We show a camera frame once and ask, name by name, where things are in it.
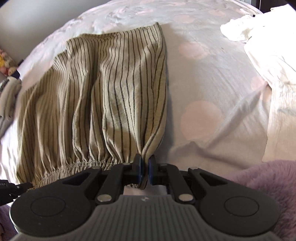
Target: gathered fabric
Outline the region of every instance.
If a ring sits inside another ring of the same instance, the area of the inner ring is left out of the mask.
[[[145,162],[165,129],[165,44],[158,23],[70,39],[22,95],[17,177],[34,187],[88,167]]]

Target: fabric fold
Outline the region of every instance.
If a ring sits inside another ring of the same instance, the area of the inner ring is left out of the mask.
[[[296,11],[287,4],[254,18],[245,16],[221,26],[222,33],[226,32],[225,36],[231,36],[230,39],[246,40],[246,54],[272,88],[263,162],[296,160],[295,22]]]
[[[22,96],[20,182],[40,187],[91,166],[147,162],[166,122],[165,45],[158,23],[70,39]]]

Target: white cloth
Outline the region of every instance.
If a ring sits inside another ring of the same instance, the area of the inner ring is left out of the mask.
[[[287,4],[252,19],[244,16],[221,26],[221,32],[231,36],[231,40],[242,36],[247,39],[246,54],[272,88],[263,162],[296,160],[295,23],[296,12]]]

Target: stuffed toy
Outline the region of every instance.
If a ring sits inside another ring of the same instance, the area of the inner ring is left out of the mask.
[[[7,76],[12,76],[17,70],[17,65],[10,56],[0,49],[0,72]]]

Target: pinstripe cloth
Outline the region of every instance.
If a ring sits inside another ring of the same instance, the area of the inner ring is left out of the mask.
[[[17,177],[41,187],[91,166],[147,162],[166,122],[165,44],[158,23],[67,41],[22,95]]]

